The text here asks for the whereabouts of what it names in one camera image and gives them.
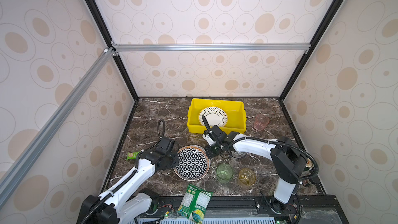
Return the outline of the dotted yellow rim plate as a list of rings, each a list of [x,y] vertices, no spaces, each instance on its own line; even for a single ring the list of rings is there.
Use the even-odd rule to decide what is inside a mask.
[[[212,127],[217,125],[218,127],[224,127],[228,123],[227,113],[219,107],[211,106],[204,108],[199,114],[199,121],[201,125],[205,125],[203,118],[205,117],[208,124]]]

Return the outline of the geometric flower pattern plate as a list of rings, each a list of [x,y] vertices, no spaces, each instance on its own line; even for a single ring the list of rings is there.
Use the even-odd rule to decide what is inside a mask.
[[[184,146],[178,151],[179,164],[174,172],[183,180],[197,181],[209,171],[211,161],[203,147],[198,145]]]

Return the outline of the black floral pattern bowl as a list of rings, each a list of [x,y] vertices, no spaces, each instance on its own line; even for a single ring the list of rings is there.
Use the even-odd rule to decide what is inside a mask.
[[[247,152],[241,151],[228,151],[229,155],[235,159],[242,159],[247,155]]]

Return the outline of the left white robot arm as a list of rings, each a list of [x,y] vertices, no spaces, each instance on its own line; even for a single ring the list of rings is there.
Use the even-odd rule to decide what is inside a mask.
[[[82,203],[78,224],[125,224],[150,210],[158,196],[153,191],[142,191],[131,199],[134,192],[157,171],[177,167],[179,157],[173,151],[174,139],[162,137],[152,147],[140,151],[134,167],[117,183],[99,196],[88,196]]]

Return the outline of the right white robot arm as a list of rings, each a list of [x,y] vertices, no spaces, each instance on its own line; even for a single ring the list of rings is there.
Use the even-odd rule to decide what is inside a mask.
[[[211,127],[205,124],[203,138],[208,143],[205,150],[209,158],[219,156],[224,152],[246,152],[273,162],[278,181],[273,196],[267,200],[267,203],[275,212],[286,208],[302,181],[317,177],[319,173],[315,158],[284,136],[266,140],[238,132],[227,134],[216,125]]]

